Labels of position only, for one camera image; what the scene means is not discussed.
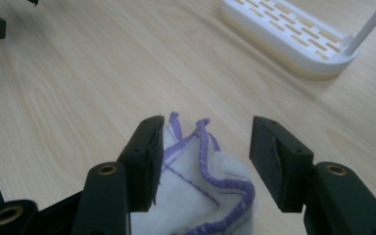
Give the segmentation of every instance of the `wood grain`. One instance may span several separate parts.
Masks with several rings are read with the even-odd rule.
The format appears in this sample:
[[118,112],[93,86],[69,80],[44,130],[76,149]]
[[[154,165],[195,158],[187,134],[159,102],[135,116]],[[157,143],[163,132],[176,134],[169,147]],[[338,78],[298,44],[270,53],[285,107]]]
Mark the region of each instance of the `wood grain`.
[[[293,1],[356,32],[376,0]],[[199,118],[256,183],[256,234],[305,234],[282,214],[248,161],[253,116],[278,120],[315,152],[351,167],[376,196],[376,29],[336,79],[281,67],[228,26],[220,1],[0,1],[0,187],[41,209],[81,190],[115,160],[139,121]]]

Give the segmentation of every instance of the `screw hole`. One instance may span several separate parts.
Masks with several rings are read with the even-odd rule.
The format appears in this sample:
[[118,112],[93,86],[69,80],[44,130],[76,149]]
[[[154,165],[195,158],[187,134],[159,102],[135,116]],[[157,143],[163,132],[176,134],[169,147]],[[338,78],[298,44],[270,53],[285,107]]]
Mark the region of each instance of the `screw hole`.
[[21,205],[7,207],[0,211],[0,225],[5,225],[14,221],[23,214],[24,209]]
[[116,171],[116,166],[112,164],[103,165],[99,168],[99,174],[111,174]]
[[333,164],[327,165],[326,169],[330,173],[333,173],[333,174],[336,174],[336,175],[340,175],[340,176],[343,176],[343,175],[347,174],[347,171],[344,168],[342,168],[340,166],[337,166],[337,165],[333,165]]

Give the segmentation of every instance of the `slotted vent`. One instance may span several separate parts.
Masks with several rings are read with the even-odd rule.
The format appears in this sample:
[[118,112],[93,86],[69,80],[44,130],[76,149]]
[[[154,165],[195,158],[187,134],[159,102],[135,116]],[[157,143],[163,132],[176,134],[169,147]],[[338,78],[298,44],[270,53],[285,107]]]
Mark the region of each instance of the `slotted vent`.
[[315,23],[297,15],[279,2],[272,0],[235,1],[242,8],[251,11],[257,21],[276,28],[286,38],[290,38],[301,48],[324,60],[334,57],[344,47],[338,36],[316,26]]

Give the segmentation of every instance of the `white cloth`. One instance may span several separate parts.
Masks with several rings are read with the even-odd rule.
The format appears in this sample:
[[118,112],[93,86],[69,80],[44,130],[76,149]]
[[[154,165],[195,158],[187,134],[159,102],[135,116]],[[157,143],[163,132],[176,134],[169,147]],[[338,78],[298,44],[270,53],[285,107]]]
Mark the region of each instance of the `white cloth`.
[[132,234],[252,234],[255,188],[247,169],[220,151],[208,119],[183,138],[177,117],[164,128],[157,204],[131,214]]

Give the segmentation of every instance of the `purple stitching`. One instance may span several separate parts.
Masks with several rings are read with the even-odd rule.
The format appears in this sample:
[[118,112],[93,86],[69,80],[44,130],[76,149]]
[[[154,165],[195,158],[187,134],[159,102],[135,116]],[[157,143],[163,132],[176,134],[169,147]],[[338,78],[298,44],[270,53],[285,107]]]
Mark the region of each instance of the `purple stitching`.
[[219,194],[234,194],[234,195],[244,196],[244,194],[242,194],[242,193],[236,193],[236,192],[219,192],[219,191],[218,191],[218,193],[219,193]]
[[177,176],[179,176],[182,180],[184,180],[185,182],[187,182],[189,185],[193,186],[195,189],[197,189],[198,191],[200,191],[200,193],[202,193],[208,199],[210,199],[211,201],[213,201],[219,207],[219,202],[215,198],[213,198],[209,193],[207,193],[206,191],[202,190],[200,187],[198,187],[197,185],[195,185],[191,180],[185,178],[181,173],[177,172],[174,168],[170,167],[168,164],[164,164],[164,166],[166,168],[168,168],[172,173],[174,173]]
[[212,177],[208,172],[208,144],[209,139],[206,131],[206,125],[210,122],[209,119],[202,119],[197,122],[197,130],[195,131],[200,135],[200,172],[208,183],[217,188],[231,188],[239,189],[245,192],[242,200],[236,207],[222,220],[210,223],[203,223],[185,234],[213,234],[216,232],[224,231],[236,219],[238,219],[253,203],[255,197],[255,188],[250,181],[233,180],[233,179],[217,179]]
[[182,128],[178,121],[179,113],[172,112],[169,116],[170,125],[172,125],[173,132],[175,133],[175,137],[181,141],[182,140]]
[[167,169],[167,166],[171,166],[171,165],[173,164],[173,162],[175,162],[176,159],[177,159],[177,158],[174,158],[173,160],[171,160],[171,161],[169,162],[169,164],[163,162],[163,169],[161,170],[161,173],[163,173],[163,172]]
[[175,134],[173,134],[172,131],[170,131],[169,128],[167,128],[166,130],[167,130],[167,132],[169,133],[169,135],[172,137],[173,142],[176,143],[176,142],[179,141],[179,140],[176,138]]
[[230,172],[224,172],[224,173],[248,180],[248,178],[246,176],[243,176],[243,175],[233,174],[233,173],[230,173]]
[[211,133],[209,133],[209,132],[208,132],[208,134],[209,134],[209,136],[210,136],[210,138],[211,138],[212,144],[213,144],[213,146],[214,146],[214,150],[215,150],[216,152],[220,152],[220,151],[221,151],[221,148],[219,148],[218,142],[216,142],[215,137],[214,137]]
[[194,136],[195,136],[195,133],[192,133],[191,135],[189,135],[185,139],[183,139],[183,140],[177,142],[176,144],[170,146],[169,148],[165,149],[163,161],[165,161],[167,158],[172,156],[178,150],[181,150],[182,148],[184,148],[185,145],[187,145],[191,141],[191,139],[194,138]]

